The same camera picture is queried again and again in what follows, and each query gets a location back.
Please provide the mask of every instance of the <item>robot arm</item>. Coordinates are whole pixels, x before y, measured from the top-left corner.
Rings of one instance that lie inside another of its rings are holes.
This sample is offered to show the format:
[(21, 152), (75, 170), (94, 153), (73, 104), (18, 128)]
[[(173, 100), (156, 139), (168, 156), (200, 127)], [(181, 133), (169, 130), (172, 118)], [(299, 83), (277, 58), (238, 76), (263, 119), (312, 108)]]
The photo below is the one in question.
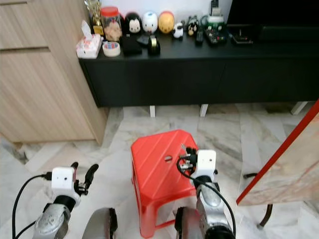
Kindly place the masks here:
[(74, 207), (80, 203), (80, 196), (87, 195), (93, 175), (99, 165), (94, 164), (85, 175), (85, 182), (75, 180), (78, 163), (71, 167), (56, 167), (52, 170), (51, 188), (55, 200), (47, 204), (36, 220), (33, 239), (62, 239), (68, 231), (68, 222)]
[[(196, 150), (190, 148), (187, 148), (186, 152), (187, 155), (178, 160), (177, 168), (195, 186), (197, 203), (196, 209), (187, 207), (178, 209), (175, 219), (176, 238), (235, 239), (236, 231), (232, 232), (224, 214), (225, 199), (219, 193), (218, 184), (213, 183), (214, 175), (217, 174), (215, 170), (216, 152), (199, 150), (196, 153)], [(190, 175), (185, 174), (182, 170), (190, 172)]]

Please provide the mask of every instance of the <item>black tv cabinet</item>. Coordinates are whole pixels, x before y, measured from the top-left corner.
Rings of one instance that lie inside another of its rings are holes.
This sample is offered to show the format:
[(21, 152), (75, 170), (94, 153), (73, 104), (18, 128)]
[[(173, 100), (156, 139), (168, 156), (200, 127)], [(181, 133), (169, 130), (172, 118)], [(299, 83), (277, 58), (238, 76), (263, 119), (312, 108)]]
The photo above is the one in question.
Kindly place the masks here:
[(195, 46), (159, 35), (161, 52), (79, 59), (98, 107), (315, 101), (319, 43)]

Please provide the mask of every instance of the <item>stool seat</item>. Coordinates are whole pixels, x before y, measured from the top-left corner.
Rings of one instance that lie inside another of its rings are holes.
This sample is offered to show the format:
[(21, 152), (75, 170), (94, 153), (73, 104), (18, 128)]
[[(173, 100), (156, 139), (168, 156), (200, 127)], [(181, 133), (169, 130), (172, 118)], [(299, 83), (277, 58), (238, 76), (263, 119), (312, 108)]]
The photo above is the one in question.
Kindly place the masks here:
[(195, 195), (189, 179), (176, 168), (185, 151), (182, 145), (196, 148), (191, 134), (183, 130), (138, 138), (132, 145), (133, 177), (140, 214), (141, 235), (152, 237), (155, 229), (174, 223), (155, 225), (157, 210), (163, 204)]

